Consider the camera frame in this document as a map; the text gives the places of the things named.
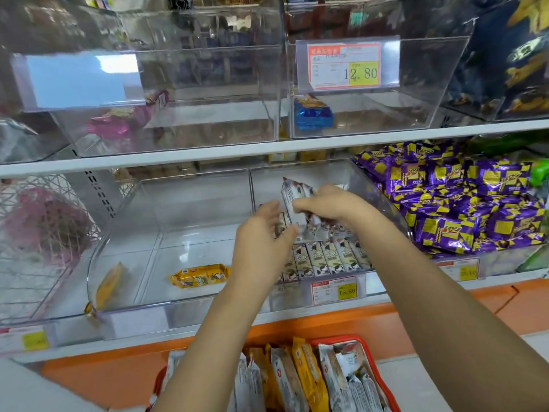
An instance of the metal shelf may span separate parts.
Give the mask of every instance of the metal shelf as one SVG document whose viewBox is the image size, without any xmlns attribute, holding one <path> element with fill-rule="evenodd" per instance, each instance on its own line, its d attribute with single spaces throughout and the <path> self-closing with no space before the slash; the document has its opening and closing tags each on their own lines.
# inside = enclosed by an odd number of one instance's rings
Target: metal shelf
<svg viewBox="0 0 549 412">
<path fill-rule="evenodd" d="M 87 170 L 110 169 L 112 167 L 159 165 L 196 160 L 257 156 L 280 152 L 344 148 L 366 144 L 394 143 L 421 139 L 475 136 L 477 134 L 487 133 L 538 130 L 541 128 L 549 128 L 549 118 L 542 120 L 476 124 L 461 127 L 447 127 L 448 125 L 451 125 L 451 122 L 448 123 L 446 119 L 440 118 L 438 122 L 434 121 L 431 126 L 441 128 L 429 128 L 425 130 L 357 134 L 354 136 L 310 138 L 302 140 L 289 140 L 285 142 L 253 143 L 196 149 L 169 150 L 166 152 L 112 155 L 97 158 L 73 158 L 66 160 L 48 160 L 33 163 L 0 165 L 0 179 L 30 175 L 46 175 L 50 173 L 69 173 Z"/>
<path fill-rule="evenodd" d="M 269 324 L 271 322 L 289 320 L 293 318 L 303 318 L 311 315 L 325 314 L 327 312 L 340 311 L 344 309 L 359 308 L 362 306 L 376 305 L 390 302 L 387 293 L 384 293 L 383 285 L 381 284 L 377 274 L 370 272 L 367 274 L 367 286 L 371 291 L 368 292 L 368 296 L 361 299 L 354 299 L 345 302 L 338 302 L 327 305 L 314 306 L 309 308 L 296 308 L 288 309 L 285 311 L 266 312 L 258 314 L 254 325 Z M 460 282 L 466 290 L 474 290 L 480 288 L 488 288 L 492 286 L 500 286 L 505 284 L 516 284 L 527 280 L 546 278 L 548 275 L 548 269 L 534 270 L 524 273 L 515 273 L 504 276 L 491 276 L 483 280 L 472 280 L 467 282 Z M 135 311 L 135 320 L 141 319 L 140 311 Z M 132 346 L 142 346 L 145 344 L 159 343 L 174 339 L 181 339 L 192 337 L 198 331 L 199 326 L 189 326 L 178 328 L 167 332 L 159 332 L 152 334 L 145 334 L 137 337 L 129 337 L 113 340 L 97 340 L 87 342 L 83 344 L 75 344 L 72 346 L 64 346 L 59 348 L 53 348 L 44 351 L 34 351 L 25 354 L 16 355 L 13 360 L 19 363 L 34 363 L 37 361 L 52 360 L 62 357 L 77 356 L 83 354 L 99 353 L 109 350 L 116 350 L 121 348 L 127 348 Z"/>
</svg>

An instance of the price tag reading 15.80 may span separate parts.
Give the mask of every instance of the price tag reading 15.80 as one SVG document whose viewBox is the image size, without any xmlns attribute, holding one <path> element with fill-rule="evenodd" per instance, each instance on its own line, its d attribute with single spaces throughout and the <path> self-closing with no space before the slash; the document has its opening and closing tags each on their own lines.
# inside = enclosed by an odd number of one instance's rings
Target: price tag reading 15.80
<svg viewBox="0 0 549 412">
<path fill-rule="evenodd" d="M 312 89 L 376 88 L 381 85 L 381 43 L 326 43 L 307 46 Z"/>
</svg>

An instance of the yellow price label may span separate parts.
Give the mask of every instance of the yellow price label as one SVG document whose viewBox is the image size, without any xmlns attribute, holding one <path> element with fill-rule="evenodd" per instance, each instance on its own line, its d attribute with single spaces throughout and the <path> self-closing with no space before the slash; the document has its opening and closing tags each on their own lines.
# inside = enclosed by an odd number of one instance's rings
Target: yellow price label
<svg viewBox="0 0 549 412">
<path fill-rule="evenodd" d="M 49 341 L 45 336 L 45 331 L 24 334 L 21 339 L 25 351 L 46 350 L 49 348 Z"/>
<path fill-rule="evenodd" d="M 380 85 L 379 61 L 349 63 L 350 87 L 375 87 L 377 85 Z"/>
<path fill-rule="evenodd" d="M 477 279 L 477 266 L 461 266 L 460 281 Z"/>
<path fill-rule="evenodd" d="M 338 300 L 356 298 L 356 284 L 338 286 Z"/>
</svg>

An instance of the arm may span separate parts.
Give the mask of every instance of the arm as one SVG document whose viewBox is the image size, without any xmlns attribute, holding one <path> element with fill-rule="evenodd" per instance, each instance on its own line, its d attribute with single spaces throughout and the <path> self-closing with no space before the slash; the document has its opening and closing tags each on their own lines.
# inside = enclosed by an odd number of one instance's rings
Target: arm
<svg viewBox="0 0 549 412">
<path fill-rule="evenodd" d="M 232 273 L 156 402 L 155 412 L 227 411 L 246 336 L 297 234 L 288 228 L 273 238 L 278 206 L 278 201 L 262 205 L 238 228 Z"/>
<path fill-rule="evenodd" d="M 352 229 L 452 410 L 549 410 L 549 364 L 425 257 L 385 216 L 333 186 L 294 209 Z"/>
</svg>

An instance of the orange panel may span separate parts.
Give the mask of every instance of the orange panel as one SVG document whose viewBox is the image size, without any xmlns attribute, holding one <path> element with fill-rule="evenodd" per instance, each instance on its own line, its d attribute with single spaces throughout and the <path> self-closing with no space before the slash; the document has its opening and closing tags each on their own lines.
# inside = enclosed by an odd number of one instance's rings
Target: orange panel
<svg viewBox="0 0 549 412">
<path fill-rule="evenodd" d="M 549 281 L 472 291 L 473 296 L 519 334 L 549 329 Z M 364 338 L 376 359 L 411 354 L 413 346 L 391 303 L 308 316 L 253 327 L 247 345 L 342 334 Z M 148 403 L 169 350 L 185 348 L 192 338 L 111 352 L 47 361 L 42 374 L 101 407 L 127 408 Z"/>
</svg>

